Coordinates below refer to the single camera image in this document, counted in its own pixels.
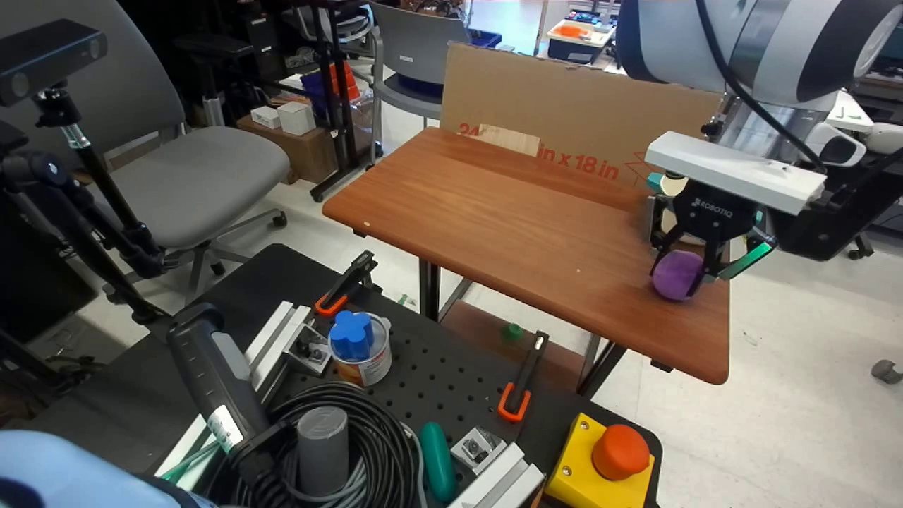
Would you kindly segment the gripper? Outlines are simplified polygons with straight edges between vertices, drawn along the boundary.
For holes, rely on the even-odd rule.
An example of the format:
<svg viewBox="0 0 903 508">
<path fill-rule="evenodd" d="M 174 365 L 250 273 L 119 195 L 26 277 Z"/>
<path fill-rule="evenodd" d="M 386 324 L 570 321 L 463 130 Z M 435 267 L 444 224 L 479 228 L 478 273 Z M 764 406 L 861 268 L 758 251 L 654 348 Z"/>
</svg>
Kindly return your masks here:
<svg viewBox="0 0 903 508">
<path fill-rule="evenodd" d="M 669 209 L 675 216 L 674 227 L 667 234 L 658 229 L 650 235 L 657 257 L 649 274 L 654 276 L 677 241 L 686 236 L 697 238 L 704 243 L 702 267 L 687 290 L 688 297 L 695 296 L 703 283 L 735 279 L 777 247 L 773 236 L 746 235 L 758 224 L 758 203 L 720 188 L 688 180 L 684 189 L 671 197 Z M 747 252 L 736 260 L 723 262 L 727 242 L 741 236 Z"/>
</svg>

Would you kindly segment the purple ball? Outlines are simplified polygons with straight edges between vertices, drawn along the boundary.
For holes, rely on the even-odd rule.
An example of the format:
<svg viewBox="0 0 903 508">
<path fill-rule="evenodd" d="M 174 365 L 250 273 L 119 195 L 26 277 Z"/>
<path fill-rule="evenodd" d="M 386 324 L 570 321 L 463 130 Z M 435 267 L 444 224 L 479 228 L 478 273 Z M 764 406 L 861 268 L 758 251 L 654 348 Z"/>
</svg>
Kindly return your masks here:
<svg viewBox="0 0 903 508">
<path fill-rule="evenodd" d="M 697 292 L 702 274 L 703 258 L 699 254 L 671 251 L 654 267 L 653 289 L 669 301 L 687 301 Z"/>
</svg>

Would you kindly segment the teal oblong object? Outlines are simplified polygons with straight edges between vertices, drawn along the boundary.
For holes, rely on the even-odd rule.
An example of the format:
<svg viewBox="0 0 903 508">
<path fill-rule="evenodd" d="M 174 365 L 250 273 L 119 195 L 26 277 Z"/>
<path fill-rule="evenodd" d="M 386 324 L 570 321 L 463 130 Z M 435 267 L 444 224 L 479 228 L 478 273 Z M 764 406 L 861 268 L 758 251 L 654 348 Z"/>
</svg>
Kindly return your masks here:
<svg viewBox="0 0 903 508">
<path fill-rule="evenodd" d="M 446 435 L 441 425 L 430 421 L 420 429 L 419 438 L 430 492 L 438 502 L 448 505 L 456 498 L 458 480 Z"/>
</svg>

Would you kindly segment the black office chair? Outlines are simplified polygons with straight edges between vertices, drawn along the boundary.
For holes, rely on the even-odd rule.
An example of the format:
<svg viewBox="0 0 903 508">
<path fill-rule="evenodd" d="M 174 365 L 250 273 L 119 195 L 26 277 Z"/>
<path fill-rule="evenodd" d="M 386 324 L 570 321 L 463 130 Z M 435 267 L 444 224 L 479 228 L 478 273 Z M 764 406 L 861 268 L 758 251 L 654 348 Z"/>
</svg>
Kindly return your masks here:
<svg viewBox="0 0 903 508">
<path fill-rule="evenodd" d="M 831 260 L 903 198 L 903 147 L 828 170 L 825 192 L 797 215 L 769 209 L 765 228 L 794 256 Z"/>
</svg>

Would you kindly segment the cardboard sheet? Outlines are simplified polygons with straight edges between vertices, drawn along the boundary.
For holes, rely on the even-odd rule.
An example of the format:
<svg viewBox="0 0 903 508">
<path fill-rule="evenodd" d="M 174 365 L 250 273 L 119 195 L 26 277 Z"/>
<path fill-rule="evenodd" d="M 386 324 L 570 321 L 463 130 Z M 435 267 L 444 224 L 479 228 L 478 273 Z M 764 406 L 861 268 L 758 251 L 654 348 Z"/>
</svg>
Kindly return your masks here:
<svg viewBox="0 0 903 508">
<path fill-rule="evenodd" d="M 536 157 L 620 186 L 642 188 L 646 148 L 668 131 L 700 138 L 719 94 L 645 83 L 587 66 L 452 43 L 440 126 L 494 126 L 535 136 Z"/>
</svg>

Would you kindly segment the black and orange clamp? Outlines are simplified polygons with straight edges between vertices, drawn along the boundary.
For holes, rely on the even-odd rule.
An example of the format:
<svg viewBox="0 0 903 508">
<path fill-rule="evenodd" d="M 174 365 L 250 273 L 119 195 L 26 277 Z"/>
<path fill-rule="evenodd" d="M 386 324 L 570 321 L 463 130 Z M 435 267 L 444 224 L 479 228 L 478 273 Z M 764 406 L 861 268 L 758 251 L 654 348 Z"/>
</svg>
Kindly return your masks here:
<svg viewBox="0 0 903 508">
<path fill-rule="evenodd" d="M 375 285 L 372 279 L 372 272 L 377 265 L 372 251 L 362 251 L 349 264 L 348 269 L 339 276 L 329 291 L 314 303 L 314 313 L 326 318 L 334 318 L 347 308 L 352 296 L 355 296 L 359 290 L 368 289 L 378 294 L 382 293 L 381 287 Z"/>
<path fill-rule="evenodd" d="M 549 335 L 537 331 L 535 341 L 528 350 L 528 356 L 520 364 L 515 380 L 506 383 L 496 410 L 504 421 L 519 423 L 526 417 L 532 398 L 531 383 L 549 343 Z"/>
</svg>

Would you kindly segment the yellow emergency stop button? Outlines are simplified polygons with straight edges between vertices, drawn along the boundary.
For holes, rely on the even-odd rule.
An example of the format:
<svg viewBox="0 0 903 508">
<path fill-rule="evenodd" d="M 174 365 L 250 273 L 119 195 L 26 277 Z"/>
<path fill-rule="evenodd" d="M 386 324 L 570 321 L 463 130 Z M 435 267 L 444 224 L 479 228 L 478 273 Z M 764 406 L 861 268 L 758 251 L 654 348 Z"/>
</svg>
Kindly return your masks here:
<svg viewBox="0 0 903 508">
<path fill-rule="evenodd" d="M 644 508 L 657 463 L 648 442 L 626 424 L 574 419 L 544 495 L 568 508 Z"/>
</svg>

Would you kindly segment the blue bin with orange item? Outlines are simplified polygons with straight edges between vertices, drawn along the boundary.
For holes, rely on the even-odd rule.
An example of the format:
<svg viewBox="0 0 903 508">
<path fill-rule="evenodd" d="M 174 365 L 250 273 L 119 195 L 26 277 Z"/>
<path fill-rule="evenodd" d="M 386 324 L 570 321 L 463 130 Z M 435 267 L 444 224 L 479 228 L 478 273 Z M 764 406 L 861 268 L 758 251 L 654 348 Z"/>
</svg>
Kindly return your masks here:
<svg viewBox="0 0 903 508">
<path fill-rule="evenodd" d="M 573 64 L 594 64 L 603 49 L 612 41 L 616 28 L 611 25 L 591 25 L 576 20 L 561 20 L 546 32 L 547 55 L 552 60 Z"/>
</svg>

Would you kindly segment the tin can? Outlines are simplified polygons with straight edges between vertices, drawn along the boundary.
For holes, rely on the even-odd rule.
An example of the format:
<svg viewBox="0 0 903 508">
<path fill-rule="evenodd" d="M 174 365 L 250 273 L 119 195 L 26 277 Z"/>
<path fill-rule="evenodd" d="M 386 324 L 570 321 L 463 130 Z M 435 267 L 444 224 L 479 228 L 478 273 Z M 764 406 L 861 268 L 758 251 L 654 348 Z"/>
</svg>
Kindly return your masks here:
<svg viewBox="0 0 903 508">
<path fill-rule="evenodd" d="M 390 343 L 391 322 L 382 316 L 365 313 L 372 318 L 372 328 L 375 343 L 371 348 L 372 356 L 366 361 L 345 363 L 333 354 L 327 337 L 330 353 L 337 363 L 339 376 L 347 382 L 352 382 L 362 388 L 372 386 L 383 380 L 392 367 L 392 353 Z"/>
</svg>

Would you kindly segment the blue flower-shaped block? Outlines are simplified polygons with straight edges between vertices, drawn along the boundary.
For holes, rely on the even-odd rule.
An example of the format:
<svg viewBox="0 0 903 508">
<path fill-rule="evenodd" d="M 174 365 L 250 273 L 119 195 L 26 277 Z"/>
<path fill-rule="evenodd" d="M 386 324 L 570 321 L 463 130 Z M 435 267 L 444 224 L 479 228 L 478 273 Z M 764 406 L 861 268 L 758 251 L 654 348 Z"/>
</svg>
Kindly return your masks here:
<svg viewBox="0 0 903 508">
<path fill-rule="evenodd" d="M 329 343 L 334 356 L 345 363 L 366 361 L 372 356 L 375 343 L 370 315 L 342 310 L 336 314 L 329 331 Z"/>
</svg>

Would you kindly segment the black stand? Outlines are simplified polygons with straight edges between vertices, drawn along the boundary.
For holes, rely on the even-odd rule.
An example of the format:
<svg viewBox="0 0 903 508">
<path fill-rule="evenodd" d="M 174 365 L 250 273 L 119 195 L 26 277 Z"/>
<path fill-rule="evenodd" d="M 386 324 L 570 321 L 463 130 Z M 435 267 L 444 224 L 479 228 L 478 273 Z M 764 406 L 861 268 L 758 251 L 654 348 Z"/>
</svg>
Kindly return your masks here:
<svg viewBox="0 0 903 508">
<path fill-rule="evenodd" d="M 337 13 L 364 7 L 367 0 L 298 0 L 312 10 L 312 23 L 315 36 L 314 47 L 319 56 L 318 65 L 325 83 L 325 112 L 329 126 L 329 134 L 333 135 L 337 169 L 322 183 L 310 190 L 310 196 L 316 203 L 322 203 L 341 181 L 351 176 L 359 167 L 375 163 L 381 157 L 382 142 L 378 140 L 380 132 L 374 131 L 370 142 L 369 155 L 364 149 L 358 149 L 353 132 L 351 97 L 347 87 L 354 83 L 342 76 L 344 64 L 348 61 L 349 52 L 342 47 L 341 33 L 338 29 Z"/>
</svg>

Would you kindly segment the brown cardboard box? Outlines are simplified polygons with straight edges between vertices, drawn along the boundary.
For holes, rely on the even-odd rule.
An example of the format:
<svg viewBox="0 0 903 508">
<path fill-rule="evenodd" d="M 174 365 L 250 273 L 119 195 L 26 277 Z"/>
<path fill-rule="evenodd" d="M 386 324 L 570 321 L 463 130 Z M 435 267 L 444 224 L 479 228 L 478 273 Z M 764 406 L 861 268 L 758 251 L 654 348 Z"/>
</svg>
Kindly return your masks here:
<svg viewBox="0 0 903 508">
<path fill-rule="evenodd" d="M 274 142 L 285 151 L 291 167 L 284 179 L 286 184 L 291 185 L 298 181 L 319 184 L 338 169 L 334 142 L 323 128 L 314 128 L 306 134 L 294 135 L 281 129 L 271 129 L 257 124 L 251 116 L 239 119 L 236 126 Z"/>
</svg>

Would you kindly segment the grey cylinder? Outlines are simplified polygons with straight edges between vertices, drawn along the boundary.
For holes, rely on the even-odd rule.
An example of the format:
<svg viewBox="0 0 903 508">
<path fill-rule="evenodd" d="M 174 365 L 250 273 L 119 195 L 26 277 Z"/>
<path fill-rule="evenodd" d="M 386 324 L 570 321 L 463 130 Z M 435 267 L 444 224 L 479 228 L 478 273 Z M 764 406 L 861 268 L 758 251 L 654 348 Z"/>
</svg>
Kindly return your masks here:
<svg viewBox="0 0 903 508">
<path fill-rule="evenodd" d="M 296 424 L 298 478 L 303 494 L 336 494 L 351 475 L 349 417 L 344 409 L 322 406 L 303 413 Z"/>
</svg>

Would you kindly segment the grey office chair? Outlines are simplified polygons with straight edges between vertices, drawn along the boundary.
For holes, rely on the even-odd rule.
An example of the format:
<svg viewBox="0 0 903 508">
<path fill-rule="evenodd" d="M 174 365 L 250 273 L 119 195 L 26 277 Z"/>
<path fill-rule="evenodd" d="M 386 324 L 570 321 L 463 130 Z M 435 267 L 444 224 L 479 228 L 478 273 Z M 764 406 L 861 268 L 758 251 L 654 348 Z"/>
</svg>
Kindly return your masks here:
<svg viewBox="0 0 903 508">
<path fill-rule="evenodd" d="M 186 115 L 176 87 L 151 44 L 117 0 L 0 0 L 0 39 L 68 19 L 100 31 L 99 55 L 74 72 L 66 90 L 82 114 L 81 131 L 102 157 L 139 136 L 158 132 L 162 144 L 110 173 L 136 219 L 164 251 L 168 269 L 191 266 L 186 298 L 203 290 L 204 271 L 243 263 L 220 238 L 252 223 L 283 228 L 285 212 L 253 214 L 254 206 L 289 171 L 283 149 L 232 126 L 203 126 L 181 134 Z"/>
</svg>

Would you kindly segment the aluminium rail with bracket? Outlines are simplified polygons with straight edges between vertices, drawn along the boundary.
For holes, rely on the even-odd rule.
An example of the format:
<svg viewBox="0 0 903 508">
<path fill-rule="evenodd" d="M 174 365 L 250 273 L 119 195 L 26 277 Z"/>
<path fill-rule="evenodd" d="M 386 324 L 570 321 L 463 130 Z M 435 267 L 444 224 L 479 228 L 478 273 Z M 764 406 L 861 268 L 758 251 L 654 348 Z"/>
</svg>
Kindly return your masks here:
<svg viewBox="0 0 903 508">
<path fill-rule="evenodd" d="M 474 427 L 451 446 L 451 455 L 471 482 L 447 508 L 531 508 L 541 498 L 545 474 L 515 442 Z"/>
<path fill-rule="evenodd" d="M 252 386 L 263 402 L 273 399 L 288 373 L 318 379 L 327 372 L 332 351 L 314 324 L 313 310 L 283 301 L 246 348 Z"/>
</svg>

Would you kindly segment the grey chair with metal frame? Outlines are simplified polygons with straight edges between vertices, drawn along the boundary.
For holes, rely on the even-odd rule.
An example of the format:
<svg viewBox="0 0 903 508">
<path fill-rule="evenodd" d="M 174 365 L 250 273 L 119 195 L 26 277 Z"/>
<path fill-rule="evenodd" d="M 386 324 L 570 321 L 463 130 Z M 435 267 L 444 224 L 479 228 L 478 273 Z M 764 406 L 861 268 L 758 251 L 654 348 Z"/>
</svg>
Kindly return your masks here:
<svg viewBox="0 0 903 508">
<path fill-rule="evenodd" d="M 382 140 L 382 106 L 391 105 L 428 120 L 442 116 L 442 94 L 449 45 L 470 43 L 463 20 L 429 16 L 370 2 L 377 23 L 373 35 L 375 60 L 371 163 L 377 161 Z"/>
</svg>

